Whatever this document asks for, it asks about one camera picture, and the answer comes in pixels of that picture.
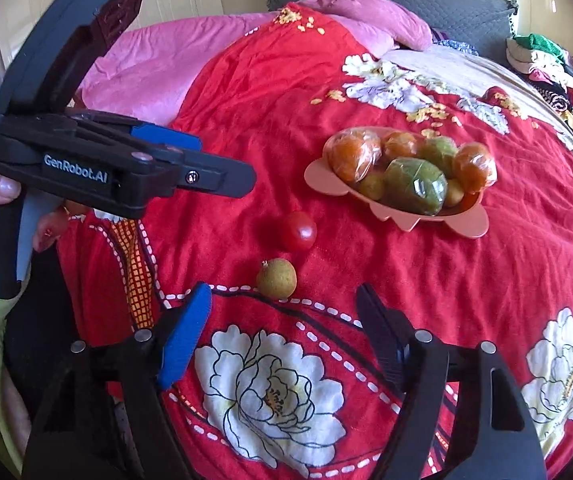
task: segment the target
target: metal screw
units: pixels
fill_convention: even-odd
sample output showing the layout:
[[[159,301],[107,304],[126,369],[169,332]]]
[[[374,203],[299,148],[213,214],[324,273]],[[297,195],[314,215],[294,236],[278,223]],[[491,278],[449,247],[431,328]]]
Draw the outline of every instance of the metal screw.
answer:
[[[153,333],[151,333],[151,331],[148,328],[143,328],[135,332],[134,337],[138,343],[144,343],[145,341],[148,341],[151,337],[153,337]]]
[[[153,156],[145,152],[133,152],[131,153],[131,156],[133,158],[137,158],[137,160],[141,160],[142,162],[151,162],[153,160]]]
[[[496,346],[491,341],[483,341],[480,348],[486,354],[495,354],[497,351]]]
[[[71,345],[71,352],[74,354],[81,354],[86,350],[86,343],[84,341],[76,341]]]
[[[418,330],[415,333],[415,338],[421,343],[430,343],[431,341],[433,341],[433,336],[431,335],[431,332],[429,332],[428,330]]]
[[[195,184],[200,180],[200,174],[195,170],[191,170],[186,174],[185,180],[188,184]]]

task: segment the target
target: red tomato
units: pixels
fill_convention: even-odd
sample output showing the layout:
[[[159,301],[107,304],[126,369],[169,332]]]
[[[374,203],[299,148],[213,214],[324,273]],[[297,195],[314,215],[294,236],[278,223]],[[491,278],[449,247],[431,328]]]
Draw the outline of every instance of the red tomato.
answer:
[[[279,235],[287,251],[308,251],[315,243],[318,226],[307,213],[294,211],[282,219]]]

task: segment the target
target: bed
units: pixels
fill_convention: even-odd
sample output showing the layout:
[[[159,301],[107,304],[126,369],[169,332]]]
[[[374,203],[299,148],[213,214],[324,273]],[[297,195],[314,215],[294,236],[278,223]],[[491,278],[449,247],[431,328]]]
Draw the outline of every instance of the bed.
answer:
[[[268,13],[132,32],[87,75],[78,97],[88,107],[196,134],[205,150],[252,163],[258,183],[242,200],[178,192],[141,221],[72,218],[58,251],[80,334],[117,342],[210,283],[194,363],[163,396],[199,474],[364,479],[401,405],[356,314],[356,287],[369,282],[445,342],[497,344],[555,478],[573,462],[573,135],[499,63],[516,6],[389,0],[414,13],[392,32],[366,7],[360,17],[320,1],[268,0]],[[481,56],[399,47],[429,25]],[[433,104],[409,111],[409,82]],[[326,139],[367,124],[487,144],[499,164],[484,196],[489,232],[403,232],[358,201],[311,190],[303,175]],[[310,251],[276,243],[276,222],[292,210],[318,223]],[[289,300],[253,288],[260,262],[276,256],[298,272]],[[453,384],[426,475],[444,465],[456,406]]]

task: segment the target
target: red bedspread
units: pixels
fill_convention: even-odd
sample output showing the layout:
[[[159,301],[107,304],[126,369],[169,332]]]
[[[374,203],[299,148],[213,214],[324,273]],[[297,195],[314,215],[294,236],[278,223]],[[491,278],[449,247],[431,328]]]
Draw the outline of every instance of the red bedspread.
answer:
[[[422,122],[341,92],[329,97],[362,81],[342,67],[364,47],[337,22],[292,8],[300,20],[269,23],[212,60],[174,122],[206,151],[255,167],[248,197],[178,192],[151,203],[140,222],[92,214],[72,222],[59,249],[83,337],[121,340],[182,305],[196,282],[211,283],[213,312],[195,359],[164,394],[198,472],[364,479],[399,411],[356,319],[356,287],[369,282],[445,342],[497,343],[524,385],[555,475],[573,455],[573,153],[547,124],[504,109],[510,133],[502,135],[462,110],[459,96],[424,87],[445,107]],[[487,97],[510,108],[502,94]],[[499,167],[484,196],[488,234],[470,240],[422,223],[404,233],[357,200],[309,189],[303,173],[325,140],[368,124],[487,144]],[[318,224],[306,253],[278,248],[276,221],[292,210]],[[251,290],[260,262],[277,256],[299,276],[288,303]],[[443,463],[456,403],[450,387],[427,474]]]

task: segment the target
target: small yellow fruit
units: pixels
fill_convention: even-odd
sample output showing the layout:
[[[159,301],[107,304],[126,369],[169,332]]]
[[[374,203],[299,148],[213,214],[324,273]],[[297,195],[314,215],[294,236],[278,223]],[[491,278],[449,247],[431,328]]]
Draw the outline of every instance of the small yellow fruit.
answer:
[[[262,270],[256,278],[256,286],[263,296],[272,300],[288,298],[295,292],[297,274],[291,262],[275,258],[262,262]]]
[[[455,207],[465,197],[465,190],[462,184],[455,178],[447,181],[447,197],[445,198],[445,207]]]

